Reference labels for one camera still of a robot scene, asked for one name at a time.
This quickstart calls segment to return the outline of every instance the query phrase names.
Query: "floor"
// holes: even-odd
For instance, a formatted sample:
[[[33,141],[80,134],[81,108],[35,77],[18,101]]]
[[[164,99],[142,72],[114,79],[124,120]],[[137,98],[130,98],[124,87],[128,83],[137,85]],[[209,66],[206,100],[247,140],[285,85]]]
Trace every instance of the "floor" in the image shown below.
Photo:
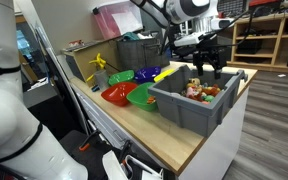
[[[288,74],[260,71],[250,86],[240,147],[224,180],[288,179]]]

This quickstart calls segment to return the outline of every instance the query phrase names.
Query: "green bowl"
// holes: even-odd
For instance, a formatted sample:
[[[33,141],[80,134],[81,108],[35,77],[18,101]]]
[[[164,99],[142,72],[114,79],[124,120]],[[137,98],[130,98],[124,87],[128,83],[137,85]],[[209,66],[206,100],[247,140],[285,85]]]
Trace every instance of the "green bowl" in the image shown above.
[[[113,86],[114,84],[117,84],[119,82],[130,82],[134,78],[134,71],[128,70],[128,71],[122,71],[116,74],[113,74],[110,79],[108,80],[108,83]]]
[[[148,87],[150,87],[152,82],[147,82],[137,86],[133,91],[131,91],[127,96],[127,100],[129,100],[135,106],[145,110],[145,111],[154,111],[157,109],[156,101],[152,104],[147,104],[148,98],[151,96],[148,94]]]

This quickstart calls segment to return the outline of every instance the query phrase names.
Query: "box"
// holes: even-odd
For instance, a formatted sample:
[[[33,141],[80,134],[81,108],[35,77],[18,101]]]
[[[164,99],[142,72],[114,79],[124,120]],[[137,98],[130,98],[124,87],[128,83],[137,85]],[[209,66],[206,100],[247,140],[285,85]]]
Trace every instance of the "box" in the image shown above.
[[[101,4],[93,9],[104,39],[112,39],[143,28],[140,9],[128,0]]]
[[[237,46],[238,54],[256,54],[262,48],[263,39],[247,40]]]
[[[179,95],[185,89],[188,79],[198,77],[201,84],[218,84],[223,89],[210,104]],[[166,76],[163,80],[149,87],[149,93],[155,96],[161,115],[176,123],[179,127],[189,129],[204,137],[209,137],[228,110],[233,107],[238,92],[240,80],[247,81],[243,70],[236,73],[221,73],[220,79],[214,79],[213,71],[204,71],[198,76],[197,70],[191,70],[187,65]]]
[[[145,67],[165,67],[170,64],[166,54],[159,54],[159,39],[117,41],[117,49],[122,70],[137,71]]]
[[[114,40],[90,43],[89,46],[72,50],[72,52],[64,51],[66,61],[73,74],[84,81],[89,87],[94,86],[95,79],[93,78],[90,81],[86,81],[87,78],[99,70],[98,66],[94,63],[90,64],[89,62],[96,59],[98,53],[100,53],[101,58],[106,61],[105,69],[108,75],[120,72],[121,67],[118,60],[117,45]]]

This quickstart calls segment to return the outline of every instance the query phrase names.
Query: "red plastic bowl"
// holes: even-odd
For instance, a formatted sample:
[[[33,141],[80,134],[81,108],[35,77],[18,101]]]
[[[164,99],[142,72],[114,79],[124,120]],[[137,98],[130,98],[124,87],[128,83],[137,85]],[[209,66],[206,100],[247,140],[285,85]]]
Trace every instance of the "red plastic bowl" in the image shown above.
[[[108,102],[117,106],[125,106],[129,103],[126,96],[137,84],[131,82],[120,82],[102,92],[101,96]]]

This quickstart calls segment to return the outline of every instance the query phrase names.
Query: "yellow toy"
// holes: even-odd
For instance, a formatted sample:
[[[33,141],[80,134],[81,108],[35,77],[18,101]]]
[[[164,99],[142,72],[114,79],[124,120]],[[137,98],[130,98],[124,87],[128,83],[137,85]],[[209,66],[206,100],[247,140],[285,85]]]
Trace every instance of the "yellow toy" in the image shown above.
[[[88,63],[90,63],[90,64],[96,63],[95,65],[99,66],[100,69],[104,69],[104,67],[106,65],[106,61],[101,58],[101,54],[100,53],[97,54],[95,60],[92,60],[92,61],[90,61]],[[86,81],[90,81],[91,79],[93,79],[93,77],[94,77],[94,74],[92,74],[89,78],[87,78]]]

